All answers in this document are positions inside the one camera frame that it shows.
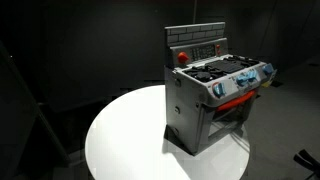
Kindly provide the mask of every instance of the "stove burner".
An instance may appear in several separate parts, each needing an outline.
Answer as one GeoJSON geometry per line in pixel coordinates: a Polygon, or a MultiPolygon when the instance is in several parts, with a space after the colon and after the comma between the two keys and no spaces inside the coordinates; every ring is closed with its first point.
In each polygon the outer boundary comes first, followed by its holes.
{"type": "Polygon", "coordinates": [[[191,69],[184,71],[184,73],[201,82],[209,82],[213,79],[217,79],[226,75],[226,73],[224,73],[223,71],[212,68],[210,66],[194,66],[191,69]]]}
{"type": "Polygon", "coordinates": [[[211,68],[216,68],[220,71],[226,72],[228,74],[234,73],[236,71],[239,71],[241,69],[243,69],[242,66],[233,63],[233,62],[229,62],[229,61],[223,61],[223,60],[218,60],[218,61],[213,61],[210,63],[205,64],[205,66],[209,66],[211,68]]]}
{"type": "Polygon", "coordinates": [[[223,60],[236,64],[238,66],[242,66],[244,68],[259,64],[259,61],[249,60],[249,58],[247,57],[240,58],[239,56],[232,56],[232,57],[224,58],[223,60]]]}
{"type": "Polygon", "coordinates": [[[209,72],[198,72],[198,74],[195,76],[195,78],[199,79],[200,81],[202,80],[210,80],[211,75],[209,72]]]}

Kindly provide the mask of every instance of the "play kitchen oven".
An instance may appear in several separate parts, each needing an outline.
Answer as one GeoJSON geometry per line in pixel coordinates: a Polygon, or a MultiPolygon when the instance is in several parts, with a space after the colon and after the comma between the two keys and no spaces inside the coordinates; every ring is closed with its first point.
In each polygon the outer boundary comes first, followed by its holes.
{"type": "Polygon", "coordinates": [[[165,28],[167,128],[196,155],[248,118],[271,64],[228,54],[225,23],[165,28]]]}

